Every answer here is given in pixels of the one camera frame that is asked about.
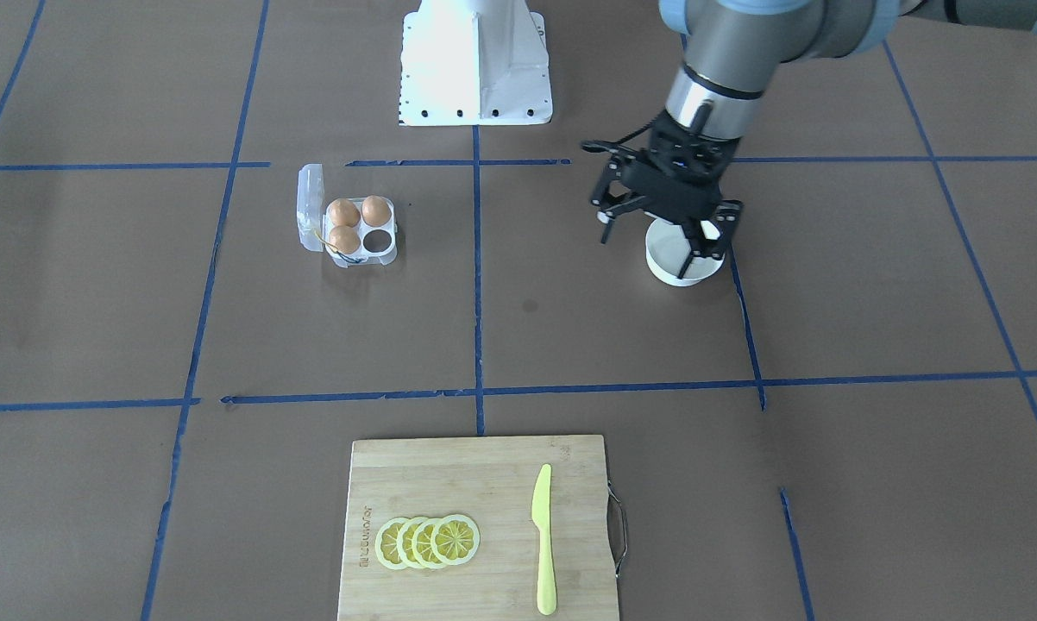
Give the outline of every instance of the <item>egg carton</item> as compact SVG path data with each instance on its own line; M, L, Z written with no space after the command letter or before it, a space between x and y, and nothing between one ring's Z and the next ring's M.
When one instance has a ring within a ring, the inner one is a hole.
M365 197L348 199L362 209ZM337 252L328 244L323 244L331 234L334 223L326 216L325 188L323 188L323 166L309 164L301 168L297 180L297 228L301 233L301 245L312 252L327 252L338 267L351 267L354 264L389 264L396 259L396 205L388 202L388 222L380 227L370 227L363 218L354 228L358 238L362 241L357 251L351 253Z

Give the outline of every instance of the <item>egg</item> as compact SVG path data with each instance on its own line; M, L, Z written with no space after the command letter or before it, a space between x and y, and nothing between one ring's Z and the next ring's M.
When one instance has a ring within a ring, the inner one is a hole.
M392 219L392 209L388 207L388 200L382 197L365 197L362 201L362 218L369 227L384 227L388 220Z
M326 243L333 245L334 250L341 254L353 254L362 247L362 241L357 236L357 232L349 227L331 228L331 232L326 236Z
M356 227L362 221L362 216L357 211L357 205L353 200L336 199L326 205L326 216L336 227Z

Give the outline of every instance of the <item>bamboo cutting board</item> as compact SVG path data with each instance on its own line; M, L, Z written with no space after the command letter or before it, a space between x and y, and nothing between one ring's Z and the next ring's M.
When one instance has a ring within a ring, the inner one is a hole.
M537 528L530 517L541 464L553 464L551 512L557 613L534 601ZM386 569L376 529L393 517L463 512L480 528L465 565ZM601 435L354 442L338 621L618 621L607 539Z

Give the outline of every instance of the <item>plastic knife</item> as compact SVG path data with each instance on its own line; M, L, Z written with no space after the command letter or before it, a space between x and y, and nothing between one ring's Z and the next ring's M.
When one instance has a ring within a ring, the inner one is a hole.
M557 611L557 575L553 572L553 536L550 533L550 479L553 467L541 464L541 472L534 484L534 501L530 518L541 533L537 553L537 611L554 614Z

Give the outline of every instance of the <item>lemon slice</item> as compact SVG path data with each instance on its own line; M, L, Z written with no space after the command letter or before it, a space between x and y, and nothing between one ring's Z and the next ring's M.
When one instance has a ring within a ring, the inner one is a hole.
M441 519L427 519L415 528L412 535L412 554L419 565L430 569L441 569L446 567L446 563L441 562L430 546L430 538L435 533L435 528L439 526Z
M430 552L446 565L464 565L480 547L480 530L468 515L453 514L439 519L430 537Z
M399 540L399 546L396 547L396 554L399 555L399 561L403 565L409 566L413 569L423 569L423 564L421 562L415 561L415 546L413 537L415 536L416 528L419 528L420 524L423 524L427 518L425 517L413 517L403 523L403 526L399 527L399 531L396 534L396 539Z
M384 523L377 530L376 540L372 543L377 561L388 569L408 569L408 565L399 559L399 527L405 523L408 523L405 517L393 517Z

